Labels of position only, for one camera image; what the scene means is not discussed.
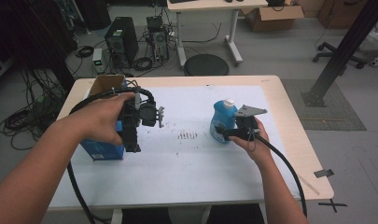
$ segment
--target floor mat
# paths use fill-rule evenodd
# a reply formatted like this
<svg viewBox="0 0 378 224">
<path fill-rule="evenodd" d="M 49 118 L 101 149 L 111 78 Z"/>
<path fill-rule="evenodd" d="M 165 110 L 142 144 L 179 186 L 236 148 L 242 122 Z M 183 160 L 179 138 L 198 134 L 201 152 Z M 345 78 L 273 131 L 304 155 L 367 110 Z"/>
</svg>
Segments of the floor mat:
<svg viewBox="0 0 378 224">
<path fill-rule="evenodd" d="M 366 131 L 337 84 L 333 83 L 323 98 L 326 107 L 309 107 L 302 100 L 301 93 L 308 92 L 315 80 L 283 79 L 282 84 L 305 130 Z"/>
</svg>

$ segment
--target person's left hand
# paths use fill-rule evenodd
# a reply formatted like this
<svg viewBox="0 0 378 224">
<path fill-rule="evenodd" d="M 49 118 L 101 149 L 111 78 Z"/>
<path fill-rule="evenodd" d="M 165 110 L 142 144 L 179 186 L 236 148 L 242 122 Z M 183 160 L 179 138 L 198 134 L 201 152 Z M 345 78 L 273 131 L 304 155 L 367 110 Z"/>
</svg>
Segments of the person's left hand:
<svg viewBox="0 0 378 224">
<path fill-rule="evenodd" d="M 133 92 L 124 92 L 110 99 L 96 100 L 66 118 L 80 125 L 82 138 L 122 145 L 116 132 L 116 121 L 124 102 L 134 96 Z"/>
</svg>

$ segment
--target black metal pole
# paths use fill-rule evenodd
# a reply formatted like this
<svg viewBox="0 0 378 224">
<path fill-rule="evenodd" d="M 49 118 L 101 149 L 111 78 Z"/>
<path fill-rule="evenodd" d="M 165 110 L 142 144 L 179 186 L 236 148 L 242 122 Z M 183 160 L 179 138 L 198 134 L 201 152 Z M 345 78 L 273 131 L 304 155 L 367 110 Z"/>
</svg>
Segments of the black metal pole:
<svg viewBox="0 0 378 224">
<path fill-rule="evenodd" d="M 378 22 L 378 0 L 368 0 L 309 92 L 302 94 L 307 106 L 324 106 L 323 97 Z"/>
</svg>

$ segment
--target desktop computer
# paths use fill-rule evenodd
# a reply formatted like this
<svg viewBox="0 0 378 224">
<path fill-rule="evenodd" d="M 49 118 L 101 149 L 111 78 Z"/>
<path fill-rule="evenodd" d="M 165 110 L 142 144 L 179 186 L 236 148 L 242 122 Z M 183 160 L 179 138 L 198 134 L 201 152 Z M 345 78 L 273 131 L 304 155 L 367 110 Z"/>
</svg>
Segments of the desktop computer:
<svg viewBox="0 0 378 224">
<path fill-rule="evenodd" d="M 168 60 L 168 32 L 162 24 L 162 17 L 147 17 L 147 28 L 149 33 L 148 41 L 153 52 L 154 62 L 162 63 Z"/>
<path fill-rule="evenodd" d="M 116 67 L 133 66 L 133 61 L 139 50 L 133 18 L 116 17 L 105 35 L 105 42 Z"/>
</svg>

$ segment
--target hand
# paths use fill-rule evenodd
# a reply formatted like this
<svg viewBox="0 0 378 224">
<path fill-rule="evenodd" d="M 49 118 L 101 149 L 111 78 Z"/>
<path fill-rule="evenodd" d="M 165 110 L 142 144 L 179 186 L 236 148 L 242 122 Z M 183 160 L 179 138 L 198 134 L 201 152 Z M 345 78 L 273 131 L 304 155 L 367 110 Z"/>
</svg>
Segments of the hand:
<svg viewBox="0 0 378 224">
<path fill-rule="evenodd" d="M 269 141 L 268 134 L 265 131 L 263 123 L 256 119 L 258 126 L 260 128 L 259 135 L 263 137 L 265 140 Z M 243 148 L 249 157 L 260 167 L 262 165 L 267 164 L 270 161 L 273 161 L 273 157 L 271 155 L 271 151 L 267 148 L 260 140 L 256 139 L 255 141 L 247 142 L 244 139 L 241 139 L 236 136 L 231 136 L 230 140 L 234 142 L 236 145 Z"/>
<path fill-rule="evenodd" d="M 116 121 L 126 100 L 134 98 L 133 92 L 124 92 L 110 99 L 96 100 L 66 117 L 66 121 L 79 125 L 81 138 L 122 145 L 116 133 Z"/>
</svg>

